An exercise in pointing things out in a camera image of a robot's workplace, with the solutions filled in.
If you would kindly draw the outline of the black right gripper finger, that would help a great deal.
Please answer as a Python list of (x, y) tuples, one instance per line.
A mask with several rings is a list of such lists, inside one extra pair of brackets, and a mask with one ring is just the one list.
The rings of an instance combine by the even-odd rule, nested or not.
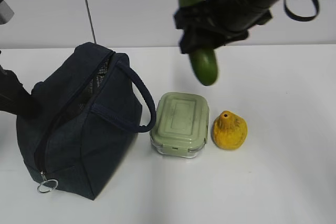
[(224, 35), (212, 31), (186, 29), (179, 42), (180, 52), (182, 54), (191, 54), (199, 49), (216, 49), (225, 45), (225, 40), (226, 37)]

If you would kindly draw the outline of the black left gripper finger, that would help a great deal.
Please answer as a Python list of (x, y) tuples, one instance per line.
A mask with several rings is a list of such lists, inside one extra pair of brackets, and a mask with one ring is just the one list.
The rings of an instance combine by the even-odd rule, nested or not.
[(17, 75), (3, 67), (1, 67), (1, 111), (26, 118), (35, 118), (42, 111), (39, 102), (25, 90)]

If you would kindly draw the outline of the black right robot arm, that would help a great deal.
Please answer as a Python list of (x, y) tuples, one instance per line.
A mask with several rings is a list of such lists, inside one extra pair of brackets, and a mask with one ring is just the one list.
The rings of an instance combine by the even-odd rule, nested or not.
[[(216, 49), (231, 42), (245, 40), (249, 29), (271, 20), (270, 9), (279, 0), (202, 0), (180, 7), (175, 25), (183, 30), (179, 42), (181, 53), (201, 48)], [(316, 13), (318, 0), (312, 0)]]

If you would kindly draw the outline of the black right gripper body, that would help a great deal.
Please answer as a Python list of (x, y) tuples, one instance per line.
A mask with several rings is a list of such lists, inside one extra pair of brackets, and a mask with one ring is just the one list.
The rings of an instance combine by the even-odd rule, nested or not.
[(249, 30), (264, 25), (272, 14), (271, 0), (202, 0), (178, 7), (174, 14), (176, 29), (202, 29), (226, 37), (225, 45), (246, 40)]

